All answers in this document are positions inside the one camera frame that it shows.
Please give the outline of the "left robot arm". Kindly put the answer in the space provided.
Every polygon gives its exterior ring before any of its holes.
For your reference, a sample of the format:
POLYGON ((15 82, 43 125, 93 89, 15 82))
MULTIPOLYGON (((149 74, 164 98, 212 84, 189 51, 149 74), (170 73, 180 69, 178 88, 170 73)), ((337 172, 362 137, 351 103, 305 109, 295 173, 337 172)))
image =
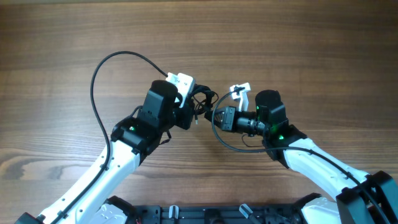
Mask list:
POLYGON ((34 217, 23 213, 18 223, 127 223, 134 211, 113 202, 114 189, 132 174, 173 126, 188 129, 195 81, 156 80, 136 116, 120 121, 99 158, 56 202, 34 217))

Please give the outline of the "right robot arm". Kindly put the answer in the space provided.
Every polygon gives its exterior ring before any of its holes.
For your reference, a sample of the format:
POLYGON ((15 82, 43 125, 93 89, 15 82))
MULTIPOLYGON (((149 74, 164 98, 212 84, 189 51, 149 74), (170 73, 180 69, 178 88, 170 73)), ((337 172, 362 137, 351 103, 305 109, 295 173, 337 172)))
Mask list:
POLYGON ((213 129, 262 137, 259 152, 306 176, 331 198, 310 194, 292 205, 292 223, 397 223, 397 184, 386 172, 368 174, 318 147, 289 123, 279 92, 255 97, 254 112, 233 106, 206 112, 213 129))

